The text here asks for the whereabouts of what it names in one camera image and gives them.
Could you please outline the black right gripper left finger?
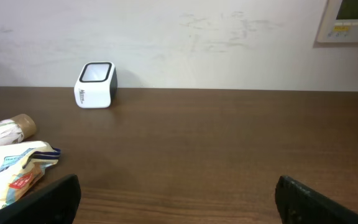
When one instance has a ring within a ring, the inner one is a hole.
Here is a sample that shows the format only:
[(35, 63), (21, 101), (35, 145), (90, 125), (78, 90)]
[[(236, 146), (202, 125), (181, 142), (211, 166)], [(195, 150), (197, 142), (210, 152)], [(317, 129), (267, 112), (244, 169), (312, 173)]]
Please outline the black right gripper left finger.
[(0, 224), (71, 224), (80, 200), (78, 177), (70, 174), (0, 209)]

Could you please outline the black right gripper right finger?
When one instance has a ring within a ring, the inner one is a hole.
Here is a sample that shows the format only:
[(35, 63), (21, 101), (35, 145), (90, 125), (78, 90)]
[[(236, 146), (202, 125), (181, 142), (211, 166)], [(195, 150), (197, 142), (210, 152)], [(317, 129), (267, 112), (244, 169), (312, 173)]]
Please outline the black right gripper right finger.
[(358, 224), (358, 214), (301, 182), (280, 176), (275, 204), (283, 224)]

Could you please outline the white tube with gold cap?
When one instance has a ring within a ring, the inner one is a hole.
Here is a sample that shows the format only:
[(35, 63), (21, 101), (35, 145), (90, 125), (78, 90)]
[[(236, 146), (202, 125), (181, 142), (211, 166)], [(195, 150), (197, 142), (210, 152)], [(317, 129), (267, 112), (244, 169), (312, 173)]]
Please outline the white tube with gold cap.
[(0, 146), (20, 143), (36, 131), (34, 120), (26, 114), (4, 119), (0, 121)]

